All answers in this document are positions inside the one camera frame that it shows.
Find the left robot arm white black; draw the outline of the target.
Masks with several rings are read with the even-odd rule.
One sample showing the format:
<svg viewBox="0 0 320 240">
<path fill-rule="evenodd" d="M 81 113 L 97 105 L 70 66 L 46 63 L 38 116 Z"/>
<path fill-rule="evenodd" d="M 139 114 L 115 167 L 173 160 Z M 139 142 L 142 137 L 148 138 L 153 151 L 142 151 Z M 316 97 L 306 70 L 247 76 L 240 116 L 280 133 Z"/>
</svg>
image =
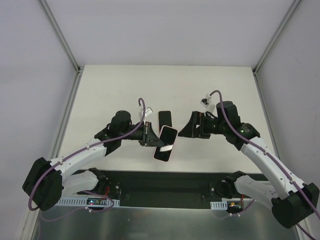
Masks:
<svg viewBox="0 0 320 240">
<path fill-rule="evenodd" d="M 102 171 L 95 167 L 81 173 L 77 171 L 116 151 L 123 140 L 137 141 L 143 147 L 163 147 L 164 143 L 155 134 L 151 122 L 146 121 L 152 112 L 149 107 L 142 110 L 140 122 L 133 124 L 131 114 L 120 110 L 104 129 L 75 152 L 50 160 L 37 159 L 22 185 L 29 197 L 29 210 L 47 211 L 61 197 L 85 191 L 107 195 L 109 185 Z"/>
</svg>

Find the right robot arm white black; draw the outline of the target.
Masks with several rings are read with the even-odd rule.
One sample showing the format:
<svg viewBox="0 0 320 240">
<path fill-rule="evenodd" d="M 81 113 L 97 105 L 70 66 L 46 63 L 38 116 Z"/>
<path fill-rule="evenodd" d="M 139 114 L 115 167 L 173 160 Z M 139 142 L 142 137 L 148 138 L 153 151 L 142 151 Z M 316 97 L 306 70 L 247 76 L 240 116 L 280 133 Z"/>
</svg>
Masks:
<svg viewBox="0 0 320 240">
<path fill-rule="evenodd" d="M 239 194 L 251 197 L 270 209 L 275 219 L 287 229 L 315 213 L 319 188 L 314 183 L 305 183 L 270 152 L 260 133 L 251 124 L 241 122 L 233 102 L 223 101 L 216 108 L 217 116 L 193 111 L 178 136 L 209 139 L 211 135 L 223 135 L 270 182 L 270 186 L 264 186 L 248 174 L 236 171 L 216 187 L 217 195 L 224 198 L 234 198 Z"/>
</svg>

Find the phone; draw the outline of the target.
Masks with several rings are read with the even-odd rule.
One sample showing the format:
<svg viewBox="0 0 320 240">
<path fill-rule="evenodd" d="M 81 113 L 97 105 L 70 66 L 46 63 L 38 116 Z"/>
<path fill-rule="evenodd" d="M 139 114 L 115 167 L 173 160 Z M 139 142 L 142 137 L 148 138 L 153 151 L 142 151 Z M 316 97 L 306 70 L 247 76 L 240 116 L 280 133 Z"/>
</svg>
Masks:
<svg viewBox="0 0 320 240">
<path fill-rule="evenodd" d="M 163 126 L 172 127 L 172 114 L 169 110 L 158 112 L 158 130 L 161 132 Z"/>
</svg>

